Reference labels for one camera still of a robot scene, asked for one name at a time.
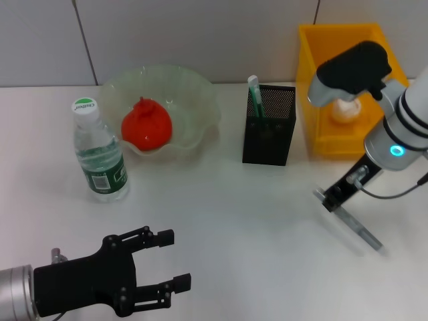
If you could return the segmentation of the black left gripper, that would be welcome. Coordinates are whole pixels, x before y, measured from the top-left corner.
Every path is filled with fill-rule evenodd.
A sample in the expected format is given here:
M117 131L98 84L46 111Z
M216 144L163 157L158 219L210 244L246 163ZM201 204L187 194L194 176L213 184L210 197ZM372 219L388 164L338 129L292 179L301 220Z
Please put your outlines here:
M136 287L130 249L166 247L174 242L172 229L153 233L149 226L144 226L128 232L128 247L119 236L109 235L90 256L34 269L34 301L38 314L46 317L94 304L110 306L119 317L131 315L134 309L170 308L172 294L191 289L191 275Z

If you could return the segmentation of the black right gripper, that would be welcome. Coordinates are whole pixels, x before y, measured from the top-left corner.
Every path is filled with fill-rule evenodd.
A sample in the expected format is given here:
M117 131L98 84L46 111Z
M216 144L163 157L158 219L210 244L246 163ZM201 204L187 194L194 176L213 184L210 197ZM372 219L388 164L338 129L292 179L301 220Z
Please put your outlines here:
M335 211L380 171L379 166L367 155L363 155L341 179L329 188L329 191L324 193L323 206L330 213Z

